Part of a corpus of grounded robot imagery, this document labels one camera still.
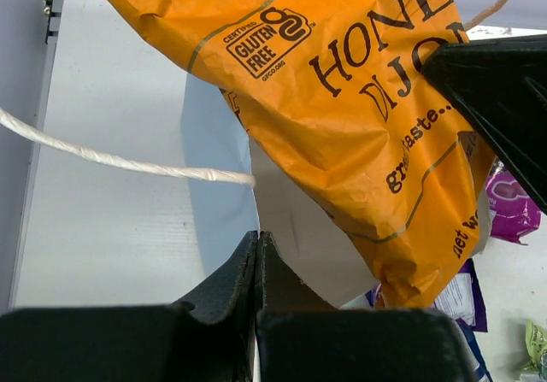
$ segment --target gluten free logo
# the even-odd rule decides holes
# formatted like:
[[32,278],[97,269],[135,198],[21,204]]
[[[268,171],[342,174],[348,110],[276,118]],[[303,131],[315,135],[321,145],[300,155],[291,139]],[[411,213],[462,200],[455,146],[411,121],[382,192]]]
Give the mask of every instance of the gluten free logo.
[[260,23],[244,31],[226,50],[255,78],[268,80],[285,65],[283,57],[311,33],[308,19],[290,9],[263,10]]

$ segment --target purple package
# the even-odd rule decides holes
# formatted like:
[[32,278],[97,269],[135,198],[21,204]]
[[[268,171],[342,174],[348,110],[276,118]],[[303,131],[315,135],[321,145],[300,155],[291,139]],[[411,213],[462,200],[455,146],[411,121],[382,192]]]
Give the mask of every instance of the purple package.
[[[373,307],[379,299],[380,286],[365,295]],[[432,308],[442,311],[452,320],[458,320],[476,332],[488,332],[485,300],[472,259],[468,259],[456,276],[437,297]]]
[[486,193],[492,237],[520,244],[522,236],[539,228],[541,211],[499,160],[486,180]]

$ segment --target chip bag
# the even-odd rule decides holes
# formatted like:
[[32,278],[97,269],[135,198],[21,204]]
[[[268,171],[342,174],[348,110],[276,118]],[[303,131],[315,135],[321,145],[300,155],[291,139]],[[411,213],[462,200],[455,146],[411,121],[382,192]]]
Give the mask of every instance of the chip bag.
[[499,160],[486,179],[492,218],[491,235],[512,243],[539,228],[541,211]]
[[520,370],[520,380],[547,381],[547,331],[526,322],[526,349],[531,360]]
[[347,233],[385,305],[433,303],[479,240],[476,197],[493,159],[420,75],[441,44],[467,41],[454,0],[109,1],[221,89]]

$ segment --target crumpled plastic bag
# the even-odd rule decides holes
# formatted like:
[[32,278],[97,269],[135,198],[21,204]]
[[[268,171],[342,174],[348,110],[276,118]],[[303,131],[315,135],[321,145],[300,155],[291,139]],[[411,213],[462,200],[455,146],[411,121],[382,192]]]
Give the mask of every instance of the crumpled plastic bag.
[[492,218],[491,235],[511,243],[539,228],[541,211],[499,160],[486,180]]
[[347,233],[386,305],[432,304],[479,240],[493,159],[419,73],[441,44],[467,41],[454,0],[109,1],[222,90]]
[[547,331],[526,322],[526,349],[530,361],[519,371],[521,381],[547,381]]
[[[365,294],[371,308],[376,306],[380,291],[381,285],[377,285]],[[463,264],[460,272],[439,294],[431,308],[470,326],[474,332],[488,332],[485,300],[473,259],[469,258]]]

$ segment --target green package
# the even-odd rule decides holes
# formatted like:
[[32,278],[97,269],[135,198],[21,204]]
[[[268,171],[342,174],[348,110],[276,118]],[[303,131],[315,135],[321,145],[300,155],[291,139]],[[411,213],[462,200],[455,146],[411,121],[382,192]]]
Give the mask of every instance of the green package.
[[547,332],[530,320],[526,323],[526,349],[531,358],[526,370],[535,369],[547,381]]

